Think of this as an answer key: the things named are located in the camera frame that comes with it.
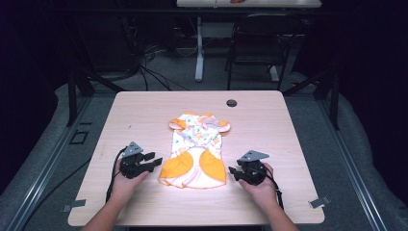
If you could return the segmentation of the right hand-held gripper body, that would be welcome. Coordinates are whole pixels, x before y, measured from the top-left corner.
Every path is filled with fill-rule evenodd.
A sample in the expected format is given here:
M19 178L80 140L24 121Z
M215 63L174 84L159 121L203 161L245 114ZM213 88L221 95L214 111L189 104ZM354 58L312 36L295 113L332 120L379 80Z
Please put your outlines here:
M261 163L261 160L265 158L268 158L268 154L255 150L249 150L239 158L239 160L244 161L244 165L240 166L244 174L243 181L257 186L265 180L267 170Z

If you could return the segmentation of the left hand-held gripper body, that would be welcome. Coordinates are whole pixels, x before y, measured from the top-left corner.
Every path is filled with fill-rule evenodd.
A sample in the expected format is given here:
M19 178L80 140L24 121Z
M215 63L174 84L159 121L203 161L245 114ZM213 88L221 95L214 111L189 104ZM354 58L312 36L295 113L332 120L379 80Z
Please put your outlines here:
M149 164L142 163L145 160L145 155L142 151L143 149L139 145L131 141L122 152L119 171L124 177L133 179L145 171L151 171Z

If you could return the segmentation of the orange and white baby garment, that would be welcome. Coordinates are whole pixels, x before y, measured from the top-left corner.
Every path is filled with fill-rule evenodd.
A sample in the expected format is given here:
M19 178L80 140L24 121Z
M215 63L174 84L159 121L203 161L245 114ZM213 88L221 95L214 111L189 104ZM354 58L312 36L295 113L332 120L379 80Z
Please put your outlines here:
M212 189L226 184L222 161L222 134L228 132L228 121L212 114L185 112L174 118L171 155L164 162L159 182L180 189Z

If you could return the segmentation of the person's left hand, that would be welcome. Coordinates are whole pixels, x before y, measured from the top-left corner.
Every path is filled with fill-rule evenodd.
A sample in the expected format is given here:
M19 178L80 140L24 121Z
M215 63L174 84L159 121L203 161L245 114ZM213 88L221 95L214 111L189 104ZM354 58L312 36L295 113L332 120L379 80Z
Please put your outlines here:
M138 185L149 175L149 172L144 171L139 176L129 179L121 174L119 167L120 163L117 163L115 167L115 180L109 202L124 206L132 198Z

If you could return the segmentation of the person's right hand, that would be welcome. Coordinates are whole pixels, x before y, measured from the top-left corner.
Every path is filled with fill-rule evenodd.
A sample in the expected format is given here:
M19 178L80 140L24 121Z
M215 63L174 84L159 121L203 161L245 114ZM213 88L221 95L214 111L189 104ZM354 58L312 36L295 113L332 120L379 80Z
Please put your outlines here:
M276 187L267 177L257 186L250 185L243 180L239 180L239 184L251 195L262 210L278 207Z

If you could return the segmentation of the grey tape strip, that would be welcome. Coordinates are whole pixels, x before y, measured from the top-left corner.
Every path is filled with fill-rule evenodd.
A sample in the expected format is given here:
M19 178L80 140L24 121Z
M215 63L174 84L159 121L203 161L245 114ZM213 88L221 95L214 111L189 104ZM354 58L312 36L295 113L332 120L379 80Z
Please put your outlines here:
M86 205L86 200L81 199L81 200L75 200L70 204L64 205L61 209L62 213L69 213L73 208L77 207L83 207Z
M324 197L320 197L320 198L310 201L309 205L313 209L316 209L316 208L322 208L330 202L331 202L331 199L328 196L324 196Z

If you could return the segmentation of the black folding chair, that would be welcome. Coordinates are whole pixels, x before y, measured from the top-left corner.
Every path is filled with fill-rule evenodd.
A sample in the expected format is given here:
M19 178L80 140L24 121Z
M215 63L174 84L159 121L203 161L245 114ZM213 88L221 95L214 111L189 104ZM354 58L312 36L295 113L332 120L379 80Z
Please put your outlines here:
M281 67L277 89L280 90L293 38L302 27L301 19L292 14L250 13L233 26L225 64L227 88L231 88L233 65Z

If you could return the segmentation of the white background table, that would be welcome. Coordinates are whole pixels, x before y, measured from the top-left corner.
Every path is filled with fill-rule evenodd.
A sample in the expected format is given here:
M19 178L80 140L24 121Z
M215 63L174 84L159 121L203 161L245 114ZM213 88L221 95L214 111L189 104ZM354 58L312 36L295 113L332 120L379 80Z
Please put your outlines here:
M246 0L240 4L232 4L230 0L177 0L176 4L184 10L236 10L236 9L318 9L321 0ZM227 38L232 32L232 22L206 22L202 16L196 17L197 59L195 81L203 80L204 71L204 38Z

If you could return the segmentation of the black metal frame stand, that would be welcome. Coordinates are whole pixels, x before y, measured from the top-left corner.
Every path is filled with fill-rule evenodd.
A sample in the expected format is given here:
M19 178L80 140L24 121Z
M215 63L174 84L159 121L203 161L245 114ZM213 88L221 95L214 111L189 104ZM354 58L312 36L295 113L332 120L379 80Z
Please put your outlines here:
M77 91L85 97L93 97L95 94L91 80L114 92L121 92L123 88L103 78L94 70L89 52L74 18L71 15L64 15L61 17L61 22L66 34L66 53L70 70L67 82L69 106L67 125L71 126L78 117Z
M337 75L342 66L342 43L337 38L337 27L328 21L316 20L308 29L306 38L293 63L293 73L303 74L306 80L284 90L290 96L307 86L318 83L313 96L325 100L330 94L329 118L335 129L338 125L339 84Z

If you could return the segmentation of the aluminium floor rail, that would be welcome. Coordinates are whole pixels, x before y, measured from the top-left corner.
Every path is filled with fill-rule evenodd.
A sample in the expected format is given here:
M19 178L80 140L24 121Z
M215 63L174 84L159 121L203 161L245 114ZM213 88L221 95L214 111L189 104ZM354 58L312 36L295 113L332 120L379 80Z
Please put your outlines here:
M358 200L364 210L372 231L389 231L384 219L381 217L377 206L369 192L361 174L356 166L349 148L347 147L342 131L336 129L329 116L329 106L325 101L317 101L323 120L332 134L339 150L340 158L343 162L345 172L351 182L353 190L355 191Z
M80 100L77 115L69 126L64 122L69 115L68 106L62 102L58 104L50 124L5 193L0 196L0 210L7 218L3 231L22 230L60 162L68 139L79 124L78 119L84 114L91 100L90 97Z

